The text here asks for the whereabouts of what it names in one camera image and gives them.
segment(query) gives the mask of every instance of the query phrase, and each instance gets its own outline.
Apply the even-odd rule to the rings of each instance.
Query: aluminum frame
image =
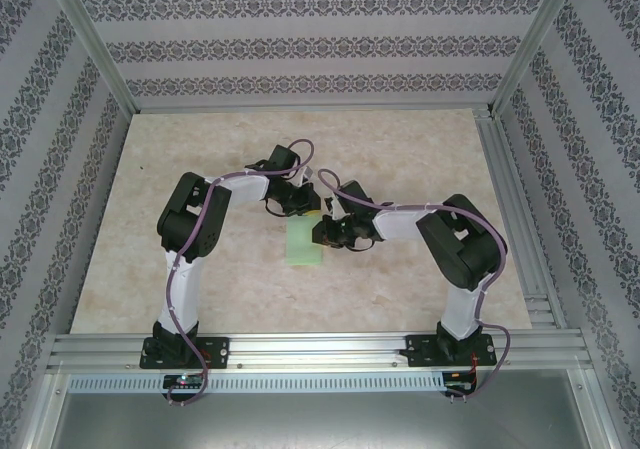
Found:
[[[545,295],[556,325],[565,329],[568,325],[522,186],[516,179],[515,162],[507,150],[502,125],[488,108],[474,110],[473,115],[524,296]]]
[[[505,337],[489,331],[496,353]],[[382,373],[416,374],[460,368],[409,368],[404,337],[411,333],[230,334],[229,368],[215,374]],[[140,374],[138,361],[145,335],[59,335],[47,364],[24,449],[48,448],[54,441],[69,380],[74,374]],[[507,371],[567,370],[584,430],[593,449],[618,449],[586,342],[579,329],[512,331]],[[479,368],[487,372],[492,368]]]
[[[538,50],[547,30],[553,24],[562,4],[565,0],[543,0],[540,9],[536,13],[527,34],[522,39],[511,64],[507,68],[498,89],[496,90],[491,106],[493,114],[501,114],[505,106],[509,104],[509,98],[527,70],[527,66]]]
[[[106,44],[98,34],[84,4],[81,0],[57,0],[64,13],[71,21],[73,29],[82,41],[86,51],[91,56],[100,74],[106,81],[109,89],[116,98],[122,113],[131,122],[134,114],[140,112],[140,108],[127,87],[124,77],[120,74],[116,63],[113,61]]]
[[[140,114],[201,114],[210,112],[325,112],[325,111],[425,111],[442,109],[484,109],[482,102],[413,102],[413,103],[332,103],[332,104],[246,104],[218,106],[147,107]]]

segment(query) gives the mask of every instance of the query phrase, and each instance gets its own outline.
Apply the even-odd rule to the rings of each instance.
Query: metal rail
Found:
[[[493,336],[498,355],[505,337]],[[398,351],[411,333],[231,334],[228,368],[221,372],[370,372],[414,371]],[[139,368],[144,335],[60,335],[47,372],[81,374],[148,372]],[[585,369],[591,358],[579,329],[512,331],[505,370]],[[433,367],[440,371],[464,368]]]

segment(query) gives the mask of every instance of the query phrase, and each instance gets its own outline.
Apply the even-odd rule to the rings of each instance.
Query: robotic arm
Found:
[[[198,291],[204,257],[216,246],[227,210],[252,201],[273,200],[282,207],[282,216],[304,214],[320,209],[320,197],[309,182],[311,170],[304,167],[293,176],[264,175],[264,172],[285,171],[299,163],[300,157],[289,148],[276,146],[268,160],[247,166],[245,175],[219,182],[214,188],[200,230],[189,248],[177,259],[181,248],[191,236],[209,186],[215,178],[205,178],[188,172],[178,182],[167,206],[158,220],[167,261],[167,277],[173,275],[171,302],[173,313],[182,330],[196,344],[198,332]],[[158,363],[169,367],[189,367],[193,352],[180,335],[171,317],[167,301],[153,326],[153,337],[147,338],[141,366]]]
[[[339,192],[373,202],[356,181],[344,184]],[[317,244],[358,252],[355,248],[358,238],[369,239],[372,245],[391,239],[416,239],[427,244],[451,285],[436,330],[437,349],[431,348],[423,354],[425,365],[466,365],[472,353],[480,353],[479,346],[487,347],[489,336],[480,337],[482,327],[477,321],[476,307],[485,284],[500,265],[501,254],[496,240],[481,224],[453,212],[420,206],[415,210],[374,209],[340,194],[326,199],[326,204],[331,215],[323,216],[313,229],[313,242]],[[471,201],[460,194],[442,205],[485,219]],[[501,243],[506,250],[504,240]],[[495,357],[488,358],[487,362],[495,364]]]

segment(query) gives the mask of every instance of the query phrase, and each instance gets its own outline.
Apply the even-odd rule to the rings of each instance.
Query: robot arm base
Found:
[[[458,341],[438,323],[436,334],[412,334],[405,338],[407,348],[400,355],[409,367],[469,367],[475,356],[477,366],[497,363],[493,338],[478,328],[472,335]]]
[[[226,369],[229,360],[228,337],[198,337],[196,324],[187,334],[204,356],[209,369]],[[147,337],[140,356],[141,369],[202,369],[200,361],[180,334],[174,334],[156,322],[153,337]]]

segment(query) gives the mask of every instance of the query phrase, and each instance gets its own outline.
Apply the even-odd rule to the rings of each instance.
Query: marble floor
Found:
[[[137,115],[72,332],[149,333],[166,277],[156,223],[180,176],[239,170],[300,137],[316,145],[314,170],[357,179],[377,202],[437,203],[462,193],[504,234],[470,110]],[[327,248],[321,265],[289,266],[285,230],[261,203],[227,214],[205,263],[200,332],[435,329],[447,282],[424,243],[387,241],[360,254]],[[511,256],[483,319],[531,327]]]

